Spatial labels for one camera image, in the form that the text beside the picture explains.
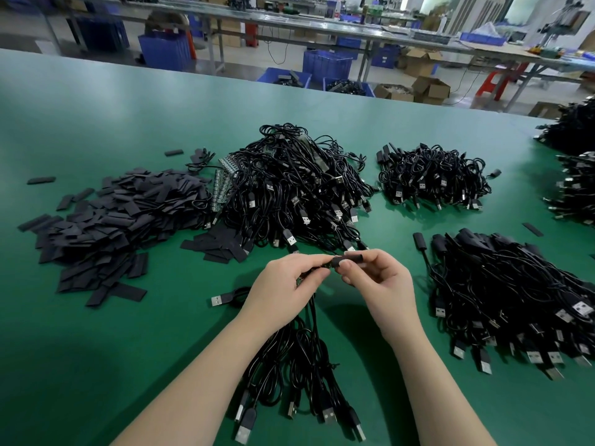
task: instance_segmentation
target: gray floor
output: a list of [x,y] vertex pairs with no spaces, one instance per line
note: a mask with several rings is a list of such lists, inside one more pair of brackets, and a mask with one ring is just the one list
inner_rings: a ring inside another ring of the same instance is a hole
[[[145,14],[139,12],[139,10],[135,11],[136,14],[140,14],[140,16]],[[74,42],[66,20],[62,16],[56,15],[50,17],[50,22],[60,41],[65,56],[136,65],[134,58],[140,53],[138,36],[143,34],[143,24],[138,22],[124,22],[130,41],[130,50],[127,53],[82,54]],[[288,37],[290,31],[278,28],[273,28],[271,30],[266,27],[265,34],[273,34],[274,36],[280,34],[282,37]],[[199,47],[204,46],[204,44],[201,43],[198,43],[197,45]],[[0,47],[13,50],[31,51],[34,53],[52,53],[52,44],[49,42],[49,32],[42,17],[22,15],[14,11],[6,10],[0,10]],[[215,48],[216,56],[218,56],[217,48],[218,47]],[[225,47],[224,56],[226,60],[226,71],[221,74],[221,76],[254,81],[267,67],[301,71],[304,50],[305,47],[303,46],[274,42],[266,44],[262,41],[257,48]],[[198,59],[195,71],[197,73],[208,73],[208,51],[206,49],[198,49],[196,53]],[[353,61],[350,74],[351,78],[357,77],[360,64],[361,57]],[[501,110],[506,102],[513,96],[517,86],[515,84],[509,84],[500,102],[492,102],[489,106],[486,106],[488,94],[484,94],[482,97],[475,97],[475,92],[486,79],[487,74],[488,72],[465,71],[457,68],[439,68],[436,77],[448,83],[452,88],[451,96],[444,104],[464,109]],[[372,83],[384,82],[411,86],[415,81],[415,78],[404,74],[398,69],[371,67],[368,81]],[[566,104],[569,102],[579,102],[589,95],[591,94],[580,89],[579,85],[575,83],[553,82],[549,83],[546,87],[543,87],[539,80],[534,80],[525,89],[511,112],[526,115],[537,102]]]

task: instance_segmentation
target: green work surface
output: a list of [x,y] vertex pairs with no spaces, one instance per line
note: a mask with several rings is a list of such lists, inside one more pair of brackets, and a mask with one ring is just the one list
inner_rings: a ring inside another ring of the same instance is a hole
[[[493,194],[482,199],[483,212],[409,213],[377,194],[358,228],[370,247],[411,270],[430,341],[500,445],[593,444],[595,370],[565,357],[566,379],[551,382],[493,348],[492,376],[478,372],[470,357],[450,356],[448,335],[429,315],[424,262],[412,239],[417,231],[429,241],[463,227],[500,232],[537,244],[562,269],[592,278],[593,230],[555,221],[541,201],[563,175],[556,153],[531,139],[542,120],[19,51],[0,50],[0,62],[0,444],[110,442],[236,314],[209,307],[210,298],[251,284],[266,262],[286,253],[256,248],[242,264],[205,262],[203,254],[179,248],[195,233],[177,232],[151,249],[148,274],[134,281],[148,290],[141,303],[114,297],[92,310],[84,307],[88,294],[54,293],[59,267],[37,264],[34,234],[17,225],[54,213],[64,194],[97,188],[107,175],[137,166],[182,168],[197,147],[223,157],[258,139],[261,125],[284,122],[306,127],[312,137],[330,134],[345,150],[367,155],[362,177],[369,182],[377,180],[376,151],[389,141],[404,149],[439,143],[482,157],[487,171],[502,170],[491,182]],[[163,155],[172,149],[186,154]],[[49,175],[55,183],[25,184]],[[331,361],[340,363],[337,381],[367,443],[416,444],[398,364],[360,296],[332,275],[316,302],[320,335]],[[337,424],[319,424],[304,405],[294,420],[284,416],[286,400],[260,407],[250,444],[356,442]],[[234,444],[233,435],[226,418],[216,444]]]

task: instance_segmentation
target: air conditioner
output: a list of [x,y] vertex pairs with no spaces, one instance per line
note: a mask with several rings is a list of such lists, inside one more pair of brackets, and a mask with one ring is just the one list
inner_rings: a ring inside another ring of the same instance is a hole
[[452,36],[496,22],[506,0],[460,0],[444,32]]

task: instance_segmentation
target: forearm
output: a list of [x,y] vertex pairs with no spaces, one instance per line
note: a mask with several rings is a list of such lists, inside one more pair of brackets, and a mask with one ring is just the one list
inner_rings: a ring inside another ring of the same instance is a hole
[[211,445],[267,334],[237,317],[124,430],[115,446]]
[[496,444],[421,326],[389,343],[399,361],[422,446]]

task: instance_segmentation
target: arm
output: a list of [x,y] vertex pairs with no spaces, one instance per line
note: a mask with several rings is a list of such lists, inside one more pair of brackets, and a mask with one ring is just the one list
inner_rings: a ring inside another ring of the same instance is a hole
[[313,271],[299,287],[296,279],[331,258],[292,254],[270,262],[252,285],[236,318],[112,444],[211,445],[250,360],[268,337],[306,306],[330,271]]
[[358,251],[364,263],[343,260],[343,281],[363,295],[399,361],[422,446],[489,446],[495,442],[426,337],[405,266],[381,250]]

